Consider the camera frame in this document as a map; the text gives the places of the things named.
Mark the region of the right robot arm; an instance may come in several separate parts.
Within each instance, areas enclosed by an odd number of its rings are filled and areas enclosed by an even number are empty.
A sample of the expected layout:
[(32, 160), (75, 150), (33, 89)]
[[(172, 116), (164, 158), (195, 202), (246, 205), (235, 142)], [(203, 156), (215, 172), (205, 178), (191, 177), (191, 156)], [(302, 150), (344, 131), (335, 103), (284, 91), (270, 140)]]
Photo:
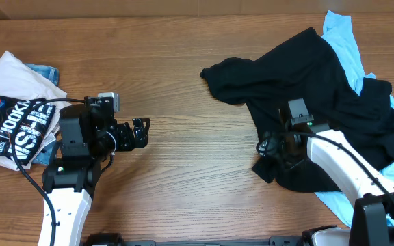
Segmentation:
[(291, 167), (310, 159), (345, 194), (354, 213), (349, 229), (322, 226), (300, 236), (272, 237), (269, 244), (394, 246), (394, 182), (372, 167), (341, 131), (316, 120), (303, 99), (289, 101), (279, 112), (284, 130), (265, 133), (257, 152)]

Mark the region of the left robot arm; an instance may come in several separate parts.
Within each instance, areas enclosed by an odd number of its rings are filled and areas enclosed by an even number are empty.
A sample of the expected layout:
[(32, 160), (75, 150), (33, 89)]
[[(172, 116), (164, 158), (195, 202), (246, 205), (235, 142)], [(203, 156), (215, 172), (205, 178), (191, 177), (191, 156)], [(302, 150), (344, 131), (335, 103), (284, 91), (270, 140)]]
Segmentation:
[(79, 245), (95, 187), (116, 152), (144, 148), (150, 120), (118, 123), (120, 97), (113, 92), (87, 97), (60, 110), (61, 139), (42, 174), (44, 216), (39, 245)]

